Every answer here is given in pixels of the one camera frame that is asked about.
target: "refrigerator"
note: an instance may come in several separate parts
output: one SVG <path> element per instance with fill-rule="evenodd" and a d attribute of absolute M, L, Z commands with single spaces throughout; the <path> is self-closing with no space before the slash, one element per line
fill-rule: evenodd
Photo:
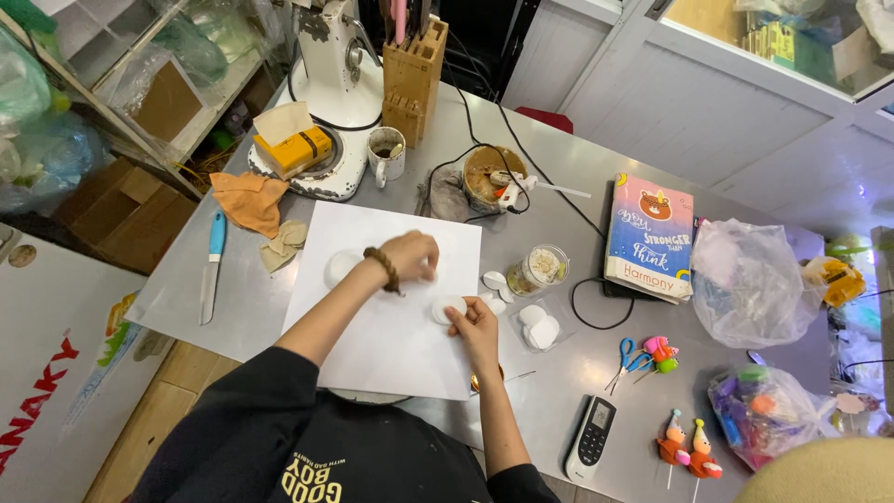
<path fill-rule="evenodd" d="M 171 346 L 145 283 L 0 224 L 0 503 L 83 500 Z"/>

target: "knife handle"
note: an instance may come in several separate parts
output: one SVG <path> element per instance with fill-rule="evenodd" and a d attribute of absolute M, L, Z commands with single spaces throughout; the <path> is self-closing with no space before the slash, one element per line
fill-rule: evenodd
<path fill-rule="evenodd" d="M 224 253 L 224 239 L 226 239 L 226 217 L 221 210 L 218 210 L 211 222 L 211 245 L 208 247 L 210 255 L 217 255 L 216 261 L 220 261 L 220 255 Z"/>

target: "mug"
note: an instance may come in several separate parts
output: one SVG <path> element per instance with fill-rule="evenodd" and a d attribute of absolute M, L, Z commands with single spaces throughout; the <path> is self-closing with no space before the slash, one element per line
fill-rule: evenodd
<path fill-rule="evenodd" d="M 391 152 L 401 145 L 401 151 L 394 157 Z M 392 127 L 377 127 L 367 139 L 367 164 L 375 175 L 375 186 L 385 187 L 385 182 L 403 175 L 403 164 L 407 159 L 407 142 L 400 131 Z"/>

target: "blue scissors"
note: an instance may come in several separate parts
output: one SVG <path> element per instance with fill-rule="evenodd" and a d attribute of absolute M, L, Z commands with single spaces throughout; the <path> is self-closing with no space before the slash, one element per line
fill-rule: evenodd
<path fill-rule="evenodd" d="M 637 343 L 633 342 L 633 339 L 630 337 L 624 337 L 620 341 L 620 369 L 618 373 L 615 374 L 615 377 L 609 381 L 608 385 L 605 386 L 605 389 L 608 390 L 609 386 L 611 386 L 611 393 L 609 396 L 614 395 L 614 389 L 618 386 L 618 381 L 620 378 L 624 377 L 625 374 L 629 374 L 632 371 L 644 371 L 649 368 L 649 365 L 652 364 L 652 356 L 647 353 L 640 354 L 637 358 L 630 361 L 630 356 L 633 354 L 634 349 L 637 347 Z"/>

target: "stainless steel table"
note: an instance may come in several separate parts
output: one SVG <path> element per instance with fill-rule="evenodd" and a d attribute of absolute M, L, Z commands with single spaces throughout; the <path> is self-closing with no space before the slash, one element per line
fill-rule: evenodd
<path fill-rule="evenodd" d="M 506 145 L 518 151 L 496 105 L 468 97 L 475 133 L 479 140 Z M 507 112 L 519 140 L 539 166 L 558 185 L 591 192 L 592 199 L 573 198 L 594 222 L 604 225 L 615 173 L 626 172 L 655 183 L 695 195 L 696 214 L 714 220 L 735 217 L 752 224 L 776 223 L 772 218 L 736 202 L 626 158 L 616 152 L 560 132 L 514 112 Z M 238 174 L 248 169 L 246 153 L 250 141 L 239 146 L 225 168 Z M 437 115 L 421 145 L 408 152 L 404 175 L 383 190 L 375 187 L 367 172 L 357 194 L 348 204 L 411 213 L 417 205 L 417 184 L 434 166 L 456 158 L 471 145 L 465 111 L 457 91 L 442 83 Z M 568 306 L 570 288 L 591 277 L 602 260 L 602 239 L 555 192 L 537 189 L 531 209 L 520 216 L 506 215 L 477 223 L 483 227 L 481 271 L 505 270 L 540 243 L 559 246 L 570 257 L 569 277 L 554 287 Z M 288 194 L 280 204 L 283 220 L 310 221 L 314 202 Z M 204 347 L 244 362 L 270 346 L 279 337 L 300 253 L 284 269 L 267 274 L 258 257 L 266 239 L 257 233 L 229 226 L 220 277 L 215 316 L 200 327 L 198 291 L 202 267 L 207 261 L 211 215 L 218 209 L 214 198 L 205 197 L 183 232 L 174 241 L 155 273 L 148 280 L 127 318 L 171 337 Z M 801 229 L 790 228 L 789 238 L 799 259 L 822 252 L 822 239 Z M 520 300 L 508 312 L 520 307 Z M 578 289 L 576 305 L 581 315 L 595 325 L 610 325 L 624 315 L 627 300 L 603 297 L 598 285 Z M 527 449 L 537 468 L 564 478 L 563 457 L 578 426 L 584 395 L 598 394 L 618 408 L 594 478 L 586 487 L 625 503 L 689 502 L 696 479 L 682 467 L 675 468 L 670 490 L 666 490 L 668 467 L 657 455 L 655 438 L 663 434 L 671 409 L 683 412 L 687 432 L 696 417 L 706 421 L 713 440 L 713 454 L 723 467 L 722 479 L 705 481 L 698 500 L 722 503 L 732 500 L 746 478 L 748 468 L 726 447 L 713 417 L 705 391 L 708 381 L 735 362 L 747 360 L 744 350 L 732 350 L 715 342 L 699 323 L 691 304 L 672 306 L 637 301 L 627 323 L 608 331 L 593 330 L 577 322 L 565 327 L 577 334 L 545 354 L 529 352 L 509 322 L 502 318 L 500 361 L 510 379 L 525 372 L 536 373 L 508 383 L 507 389 Z M 680 348 L 680 367 L 668 375 L 655 375 L 633 386 L 624 379 L 608 397 L 603 388 L 619 366 L 618 345 L 624 336 L 634 339 L 663 335 Z M 828 393 L 830 347 L 825 316 L 821 315 L 807 334 L 792 345 L 762 350 L 765 360 L 792 373 L 814 393 Z M 466 444 L 481 448 L 478 397 L 467 403 L 413 398 L 401 405 Z"/>

